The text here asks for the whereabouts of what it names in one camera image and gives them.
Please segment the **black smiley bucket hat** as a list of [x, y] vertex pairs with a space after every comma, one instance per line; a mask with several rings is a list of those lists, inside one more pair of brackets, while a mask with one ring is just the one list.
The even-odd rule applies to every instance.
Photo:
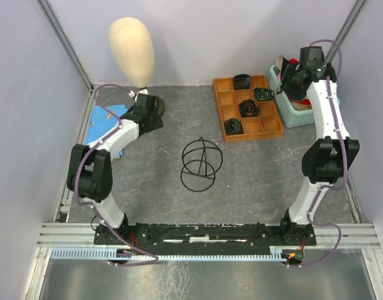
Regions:
[[298, 92], [292, 83], [293, 77], [299, 70], [299, 63], [297, 65], [290, 64], [289, 59], [280, 55], [277, 58], [275, 65], [279, 70], [278, 93], [284, 92], [287, 97], [290, 96], [292, 99], [299, 99]]

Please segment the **beige mannequin head stand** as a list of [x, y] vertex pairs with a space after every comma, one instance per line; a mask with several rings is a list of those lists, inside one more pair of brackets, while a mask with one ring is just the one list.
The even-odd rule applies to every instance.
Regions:
[[116, 63], [138, 92], [131, 92], [134, 100], [139, 94], [148, 94], [155, 70], [153, 42], [147, 27], [133, 17], [116, 20], [109, 28], [111, 52]]

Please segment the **black wire hat stand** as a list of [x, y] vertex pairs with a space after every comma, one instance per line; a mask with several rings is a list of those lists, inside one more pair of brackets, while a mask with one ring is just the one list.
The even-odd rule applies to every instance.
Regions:
[[[209, 162], [209, 154], [219, 158], [219, 163], [214, 166]], [[180, 181], [189, 191], [194, 193], [203, 193], [209, 190], [215, 183], [217, 173], [223, 166], [223, 151], [213, 141], [204, 137], [199, 137], [189, 142], [181, 152], [182, 168], [180, 171]], [[201, 189], [193, 189], [186, 184], [185, 176], [207, 179], [210, 184]]]

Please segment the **red bucket hat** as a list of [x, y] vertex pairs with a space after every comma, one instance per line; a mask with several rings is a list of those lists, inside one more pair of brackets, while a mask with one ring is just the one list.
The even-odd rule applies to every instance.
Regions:
[[[295, 58], [292, 58], [292, 59], [289, 59], [289, 63], [297, 65], [299, 62]], [[290, 96], [288, 96], [288, 99], [291, 103], [296, 103], [296, 104], [300, 104], [304, 106], [311, 105], [310, 100], [307, 97], [304, 97], [303, 99], [292, 99]]]

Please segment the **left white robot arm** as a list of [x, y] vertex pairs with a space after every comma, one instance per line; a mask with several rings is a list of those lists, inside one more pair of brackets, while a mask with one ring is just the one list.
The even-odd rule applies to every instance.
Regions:
[[102, 106], [116, 124], [107, 133], [89, 144], [76, 144], [71, 150], [67, 187], [80, 206], [94, 210], [108, 230], [108, 237], [117, 244], [126, 242], [130, 229], [126, 214], [118, 207], [111, 193], [113, 158], [140, 136], [163, 127], [163, 101], [140, 91], [135, 103], [122, 116]]

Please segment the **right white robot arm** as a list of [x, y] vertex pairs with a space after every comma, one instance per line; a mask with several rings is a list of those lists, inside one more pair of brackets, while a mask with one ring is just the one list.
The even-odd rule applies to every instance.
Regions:
[[330, 63], [307, 67], [310, 79], [307, 96], [312, 105], [316, 141], [302, 158], [304, 181], [289, 209], [289, 223], [278, 229], [279, 239], [293, 244], [301, 237], [298, 225], [314, 223], [314, 214], [325, 193], [345, 189], [348, 170], [360, 144], [346, 129], [337, 101], [337, 77]]

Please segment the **beige bucket hat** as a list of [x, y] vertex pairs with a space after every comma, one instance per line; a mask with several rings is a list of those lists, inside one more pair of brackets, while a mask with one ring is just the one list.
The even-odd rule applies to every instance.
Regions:
[[306, 111], [312, 109], [311, 102], [308, 99], [302, 101], [290, 100], [292, 108], [296, 111]]

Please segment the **teal plastic bin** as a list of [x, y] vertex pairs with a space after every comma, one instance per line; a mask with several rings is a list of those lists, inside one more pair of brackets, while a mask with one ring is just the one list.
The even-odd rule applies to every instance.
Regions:
[[292, 106], [286, 94], [277, 94], [280, 87], [280, 81], [278, 80], [279, 70], [276, 65], [272, 65], [269, 69], [270, 72], [270, 89], [274, 93], [274, 101], [278, 109], [278, 113], [282, 118], [283, 123], [287, 128], [294, 128], [298, 126], [308, 125], [314, 123], [313, 110], [297, 111]]

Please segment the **blue patterned cloth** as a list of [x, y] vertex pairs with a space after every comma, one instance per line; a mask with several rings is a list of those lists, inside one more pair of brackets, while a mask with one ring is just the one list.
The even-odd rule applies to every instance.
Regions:
[[[107, 106], [106, 108], [115, 113], [118, 117], [122, 116], [128, 110], [124, 104]], [[89, 120], [88, 134], [85, 144], [90, 144], [91, 142], [99, 139], [110, 129], [114, 128], [117, 123], [117, 120], [111, 114], [106, 112], [101, 107], [95, 106]], [[122, 155], [123, 149], [117, 153], [114, 158], [119, 159]]]

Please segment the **rolled black belt middle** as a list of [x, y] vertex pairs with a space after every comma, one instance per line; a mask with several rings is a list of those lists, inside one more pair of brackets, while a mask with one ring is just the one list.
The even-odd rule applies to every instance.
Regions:
[[252, 99], [242, 101], [238, 107], [242, 118], [257, 117], [260, 112], [258, 104]]

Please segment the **rolled black belt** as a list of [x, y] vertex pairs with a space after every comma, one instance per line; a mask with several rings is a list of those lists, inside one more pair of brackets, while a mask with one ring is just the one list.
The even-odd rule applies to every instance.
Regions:
[[238, 74], [232, 77], [234, 90], [250, 89], [251, 82], [251, 77], [248, 74]]
[[257, 117], [260, 112], [258, 104], [252, 99], [242, 101], [238, 107], [242, 118]]

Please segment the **rolled black belt top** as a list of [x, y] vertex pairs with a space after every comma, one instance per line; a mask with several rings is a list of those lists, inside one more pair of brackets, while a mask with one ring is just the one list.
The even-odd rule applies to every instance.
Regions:
[[238, 74], [232, 77], [234, 90], [250, 89], [251, 82], [251, 77], [248, 74]]

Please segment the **rolled dark belt bottom-left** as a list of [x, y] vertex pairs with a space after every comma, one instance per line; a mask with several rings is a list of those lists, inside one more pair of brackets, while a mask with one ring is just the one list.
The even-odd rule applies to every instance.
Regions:
[[227, 136], [244, 133], [242, 122], [237, 118], [230, 118], [225, 121], [224, 128]]

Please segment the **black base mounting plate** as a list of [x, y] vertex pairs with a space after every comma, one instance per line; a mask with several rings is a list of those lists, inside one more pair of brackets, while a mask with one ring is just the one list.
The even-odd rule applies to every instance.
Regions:
[[152, 254], [269, 254], [271, 246], [315, 246], [311, 224], [146, 224], [117, 230], [126, 242]]

